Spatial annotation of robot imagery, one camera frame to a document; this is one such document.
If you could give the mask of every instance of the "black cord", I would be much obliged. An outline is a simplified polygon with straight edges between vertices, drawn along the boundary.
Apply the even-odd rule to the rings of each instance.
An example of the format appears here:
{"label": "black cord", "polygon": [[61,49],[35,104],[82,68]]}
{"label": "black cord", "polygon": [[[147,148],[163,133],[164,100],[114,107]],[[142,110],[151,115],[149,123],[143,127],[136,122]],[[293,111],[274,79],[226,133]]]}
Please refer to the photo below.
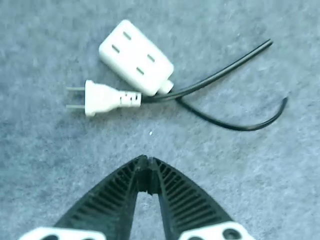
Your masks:
{"label": "black cord", "polygon": [[179,91],[176,92],[170,92],[166,95],[155,95],[155,96],[142,96],[141,102],[142,103],[158,103],[163,101],[169,101],[174,100],[177,98],[181,98],[185,95],[191,94],[199,89],[202,89],[209,84],[212,84],[213,82],[219,80],[220,78],[224,77],[225,75],[229,74],[233,70],[237,69],[238,67],[242,66],[244,63],[252,59],[253,57],[257,56],[264,50],[266,50],[268,47],[272,45],[272,41],[269,39],[248,54],[244,55],[234,63],[230,64],[229,66],[225,67],[224,69],[218,71],[217,73],[191,85],[188,87],[185,87]]}
{"label": "black cord", "polygon": [[204,112],[200,112],[199,110],[195,109],[193,106],[186,103],[182,98],[177,98],[176,101],[182,107],[184,107],[188,111],[194,113],[195,115],[202,118],[203,120],[208,121],[209,123],[218,125],[218,126],[223,127],[225,129],[230,129],[230,130],[235,130],[235,131],[256,131],[256,130],[263,129],[263,128],[267,127],[268,125],[272,124],[275,120],[277,120],[280,117],[280,115],[283,113],[283,111],[286,107],[286,104],[288,102],[288,98],[285,97],[282,100],[282,104],[281,104],[278,112],[273,117],[271,117],[270,119],[268,119],[267,121],[264,121],[262,123],[258,123],[255,125],[249,125],[249,126],[232,125],[230,123],[220,121],[220,120],[218,120],[218,119],[216,119],[216,118],[214,118]]}
{"label": "black cord", "polygon": [[159,102],[163,102],[163,101],[169,101],[169,100],[176,100],[177,103],[179,105],[181,105],[183,108],[185,108],[186,110],[194,113],[195,115],[197,115],[198,117],[202,118],[205,121],[208,121],[209,123],[218,125],[220,127],[223,127],[225,129],[230,129],[230,130],[234,130],[234,131],[256,131],[259,129],[263,129],[265,127],[267,127],[268,125],[272,124],[275,120],[277,120],[280,115],[283,113],[286,104],[288,102],[288,98],[285,97],[282,100],[282,104],[278,110],[278,112],[271,117],[270,119],[268,119],[267,121],[264,121],[262,123],[258,123],[255,125],[248,125],[248,126],[241,126],[241,125],[232,125],[230,123],[227,122],[223,122],[220,121],[204,112],[201,112],[197,109],[195,109],[193,106],[189,105],[187,102],[185,102],[182,97],[186,96],[188,94],[191,94],[199,89],[202,89],[206,86],[208,86],[209,84],[212,84],[213,82],[219,80],[220,78],[224,77],[225,75],[229,74],[230,72],[232,72],[233,70],[239,68],[240,66],[242,66],[244,63],[248,62],[249,60],[251,60],[252,58],[254,58],[255,56],[257,56],[258,54],[260,54],[261,52],[263,52],[264,50],[266,50],[268,47],[270,47],[272,45],[272,41],[269,39],[266,42],[264,42],[263,44],[261,44],[260,46],[258,46],[257,48],[255,48],[254,50],[252,50],[251,52],[249,52],[248,54],[246,54],[245,56],[241,57],[240,59],[238,59],[237,61],[233,62],[232,64],[230,64],[229,66],[225,67],[224,69],[216,72],[215,74],[189,86],[189,87],[185,87],[181,90],[178,91],[171,91],[166,95],[155,95],[155,96],[142,96],[142,103],[159,103]]}

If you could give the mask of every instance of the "outlet slot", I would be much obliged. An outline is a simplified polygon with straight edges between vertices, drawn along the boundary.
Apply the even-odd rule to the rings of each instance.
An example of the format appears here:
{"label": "outlet slot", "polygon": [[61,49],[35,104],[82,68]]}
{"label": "outlet slot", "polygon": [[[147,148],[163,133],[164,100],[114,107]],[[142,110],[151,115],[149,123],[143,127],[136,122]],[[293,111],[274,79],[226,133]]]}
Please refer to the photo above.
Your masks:
{"label": "outlet slot", "polygon": [[151,56],[151,55],[147,55],[148,59],[150,59],[152,62],[155,62],[156,60]]}
{"label": "outlet slot", "polygon": [[137,70],[141,75],[145,75],[145,72],[142,71],[138,66],[136,67],[136,70]]}
{"label": "outlet slot", "polygon": [[123,32],[123,35],[124,35],[128,40],[131,40],[131,37],[130,37],[129,34],[126,33],[125,31]]}
{"label": "outlet slot", "polygon": [[120,53],[120,50],[119,50],[115,45],[112,44],[112,48],[113,48],[113,50],[115,50],[117,53]]}

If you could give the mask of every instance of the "metal prong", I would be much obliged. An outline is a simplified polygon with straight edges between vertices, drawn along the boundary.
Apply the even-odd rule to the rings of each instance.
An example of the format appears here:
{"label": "metal prong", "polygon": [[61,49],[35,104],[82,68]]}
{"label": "metal prong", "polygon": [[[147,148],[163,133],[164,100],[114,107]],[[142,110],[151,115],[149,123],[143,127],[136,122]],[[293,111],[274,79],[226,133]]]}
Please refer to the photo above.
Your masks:
{"label": "metal prong", "polygon": [[84,86],[79,86],[79,87],[73,87],[73,86],[69,86],[66,88],[67,91],[85,91],[85,87]]}
{"label": "metal prong", "polygon": [[67,109],[85,109],[85,105],[66,105]]}

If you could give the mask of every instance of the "white plug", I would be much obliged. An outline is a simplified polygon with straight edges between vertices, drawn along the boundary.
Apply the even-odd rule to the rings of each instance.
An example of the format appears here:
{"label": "white plug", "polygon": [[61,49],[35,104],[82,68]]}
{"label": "white plug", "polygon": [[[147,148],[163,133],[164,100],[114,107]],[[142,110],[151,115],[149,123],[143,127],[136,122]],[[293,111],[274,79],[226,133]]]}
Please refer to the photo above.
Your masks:
{"label": "white plug", "polygon": [[101,43],[101,60],[147,96],[167,94],[174,65],[130,21],[123,20]]}
{"label": "white plug", "polygon": [[141,93],[118,91],[110,86],[85,81],[84,87],[68,87],[69,91],[84,91],[84,105],[67,105],[69,109],[84,109],[88,117],[96,113],[107,113],[119,107],[140,107]]}

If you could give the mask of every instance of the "power cord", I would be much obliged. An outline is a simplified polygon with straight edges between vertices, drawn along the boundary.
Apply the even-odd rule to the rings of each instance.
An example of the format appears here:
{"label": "power cord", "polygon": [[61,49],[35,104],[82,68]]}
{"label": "power cord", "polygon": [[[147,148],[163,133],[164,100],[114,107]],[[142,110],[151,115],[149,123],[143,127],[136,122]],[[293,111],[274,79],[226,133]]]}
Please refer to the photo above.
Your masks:
{"label": "power cord", "polygon": [[84,91],[84,105],[67,105],[71,109],[84,109],[86,116],[106,113],[119,107],[140,107],[141,104],[176,100],[179,105],[209,123],[235,131],[255,131],[273,123],[284,111],[288,98],[282,100],[278,112],[265,122],[241,126],[218,120],[196,109],[182,97],[194,93],[239,68],[273,42],[269,39],[248,54],[217,73],[188,87],[174,90],[169,80],[174,71],[169,59],[130,21],[123,20],[99,46],[100,59],[138,92],[119,91],[110,86],[85,82],[85,87],[69,87],[69,91]]}
{"label": "power cord", "polygon": [[176,102],[182,106],[183,108],[185,108],[186,110],[188,110],[189,112],[197,115],[198,117],[202,118],[203,120],[211,123],[211,124],[215,124],[217,126],[220,126],[222,128],[225,129],[229,129],[229,130],[234,130],[234,131],[256,131],[256,130],[260,130],[263,129],[265,127],[267,127],[268,125],[272,124],[275,120],[277,120],[281,114],[283,113],[286,104],[288,102],[288,97],[285,97],[282,100],[281,106],[278,110],[278,112],[271,117],[270,119],[268,119],[267,121],[264,121],[262,123],[258,123],[258,124],[254,124],[254,125],[248,125],[248,126],[242,126],[242,125],[234,125],[234,124],[230,124],[221,120],[218,120],[216,118],[214,118],[213,116],[210,116],[204,112],[201,112],[199,110],[197,110],[196,108],[194,108],[193,106],[191,106],[189,103],[187,103],[185,100],[183,100],[183,96],[186,96],[188,94],[191,94],[195,91],[198,91],[206,86],[208,86],[209,84],[212,84],[213,82],[221,79],[222,77],[226,76],[227,74],[231,73],[233,70],[239,68],[240,66],[242,66],[243,64],[245,64],[246,62],[248,62],[249,60],[251,60],[252,58],[254,58],[255,56],[257,56],[258,54],[262,53],[264,50],[266,50],[268,47],[270,47],[272,45],[272,41],[269,39],[266,42],[264,42],[263,44],[261,44],[260,46],[258,46],[257,48],[255,48],[254,50],[252,50],[251,52],[249,52],[248,54],[244,55],[243,57],[241,57],[240,59],[236,60],[235,62],[233,62],[232,64],[230,64],[229,66],[223,68],[222,70],[216,72],[215,74],[189,86],[186,88],[183,88],[181,90],[178,91],[171,91],[170,93],[166,94],[166,95],[156,95],[156,96],[142,96],[142,103],[159,103],[159,102],[163,102],[163,101],[169,101],[169,100],[173,100],[175,99]]}

